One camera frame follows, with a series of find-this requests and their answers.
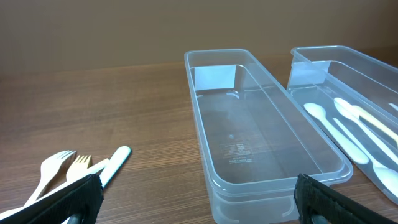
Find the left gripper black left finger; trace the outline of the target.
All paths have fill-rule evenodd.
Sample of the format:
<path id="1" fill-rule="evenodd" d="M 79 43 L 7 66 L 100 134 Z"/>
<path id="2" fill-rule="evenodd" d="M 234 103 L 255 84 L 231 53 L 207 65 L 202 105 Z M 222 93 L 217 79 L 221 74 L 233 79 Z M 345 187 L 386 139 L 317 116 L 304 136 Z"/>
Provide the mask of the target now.
<path id="1" fill-rule="evenodd" d="M 1 220 L 1 224 L 94 224 L 103 203 L 103 187 L 97 174 L 86 175 L 53 194 Z"/>

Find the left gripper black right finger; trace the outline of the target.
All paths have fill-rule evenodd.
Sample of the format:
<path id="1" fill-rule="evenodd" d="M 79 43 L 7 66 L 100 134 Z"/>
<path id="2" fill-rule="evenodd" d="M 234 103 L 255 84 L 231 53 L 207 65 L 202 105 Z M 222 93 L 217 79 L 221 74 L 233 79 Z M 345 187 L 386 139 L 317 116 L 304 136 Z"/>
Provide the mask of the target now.
<path id="1" fill-rule="evenodd" d="M 395 224 L 306 174 L 297 177 L 294 200 L 301 224 Z"/>

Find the white spoon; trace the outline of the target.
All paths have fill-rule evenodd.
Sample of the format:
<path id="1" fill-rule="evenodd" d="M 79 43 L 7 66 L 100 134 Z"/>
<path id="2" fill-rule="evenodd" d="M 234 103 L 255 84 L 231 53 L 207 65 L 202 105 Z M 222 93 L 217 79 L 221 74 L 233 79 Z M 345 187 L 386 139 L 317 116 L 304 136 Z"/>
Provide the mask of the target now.
<path id="1" fill-rule="evenodd" d="M 348 138 L 341 134 L 326 118 L 325 109 L 316 103 L 306 103 L 304 108 L 310 113 L 314 118 L 319 120 L 322 125 L 328 130 L 328 132 L 333 136 L 345 153 L 357 164 L 367 164 L 369 158 Z"/>
<path id="2" fill-rule="evenodd" d="M 333 118 L 335 123 L 345 132 L 345 134 L 362 150 L 370 159 L 373 165 L 375 175 L 384 184 L 395 197 L 397 197 L 397 172 L 386 167 L 375 159 L 369 151 L 360 143 L 360 141 L 337 119 Z"/>
<path id="3" fill-rule="evenodd" d="M 342 98 L 334 98 L 334 104 L 336 109 L 345 118 L 350 119 L 356 123 L 368 136 L 369 138 L 395 163 L 397 163 L 397 156 L 390 150 L 390 148 L 380 140 L 366 125 L 360 121 L 360 116 L 357 111 L 353 108 L 353 105 L 348 103 Z"/>

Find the yellow plastic spoon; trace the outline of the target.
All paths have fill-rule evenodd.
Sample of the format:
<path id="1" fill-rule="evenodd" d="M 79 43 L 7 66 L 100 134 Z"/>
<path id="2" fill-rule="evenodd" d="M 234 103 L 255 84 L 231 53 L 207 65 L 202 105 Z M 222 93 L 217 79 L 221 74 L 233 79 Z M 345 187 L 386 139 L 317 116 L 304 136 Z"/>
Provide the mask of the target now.
<path id="1" fill-rule="evenodd" d="M 354 105 L 353 108 L 357 111 L 360 117 L 365 119 L 367 122 L 371 123 L 378 129 L 380 129 L 382 132 L 387 134 L 389 137 L 391 137 L 395 142 L 397 142 L 397 134 L 393 132 L 390 128 L 388 128 L 385 124 L 380 122 L 378 119 L 376 119 L 373 115 L 368 113 L 366 110 L 362 109 L 360 106 Z"/>

